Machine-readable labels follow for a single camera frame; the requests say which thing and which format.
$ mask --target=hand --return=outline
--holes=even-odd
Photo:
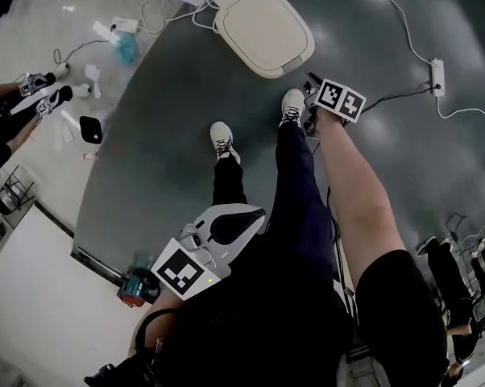
[[[462,370],[462,365],[459,363],[454,363],[449,367],[449,377],[459,377],[459,373]]]

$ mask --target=white device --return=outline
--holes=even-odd
[[[125,31],[127,33],[136,33],[139,29],[139,21],[134,19],[124,19],[123,17],[114,17],[112,25],[115,24],[115,30]]]
[[[283,76],[314,53],[313,34],[287,0],[214,1],[219,34],[260,76]]]
[[[433,72],[433,95],[437,98],[445,96],[445,68],[443,66],[443,60],[432,59]]]
[[[264,223],[264,210],[241,203],[214,205],[171,239],[151,268],[182,300],[230,275],[230,263]]]

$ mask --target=chair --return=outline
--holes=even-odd
[[[10,174],[6,182],[0,189],[0,212],[3,215],[12,214],[15,210],[20,210],[21,207],[27,204],[35,197],[28,197],[31,187],[35,184],[32,182],[27,188],[26,186],[15,176],[15,171],[19,168],[17,165],[14,172]]]

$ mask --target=shoe sole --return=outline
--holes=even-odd
[[[420,247],[418,248],[417,250],[417,255],[418,256],[423,256],[425,255],[425,249],[427,248],[427,245],[429,245],[430,241],[432,241],[433,239],[436,239],[435,236],[430,236],[422,245],[420,245]]]

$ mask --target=shoelace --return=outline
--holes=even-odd
[[[297,107],[287,106],[282,115],[282,122],[298,122],[300,118],[300,109]]]
[[[227,153],[230,151],[232,148],[232,139],[228,138],[226,139],[221,139],[221,140],[216,140],[216,153],[218,156],[221,156],[223,153]]]

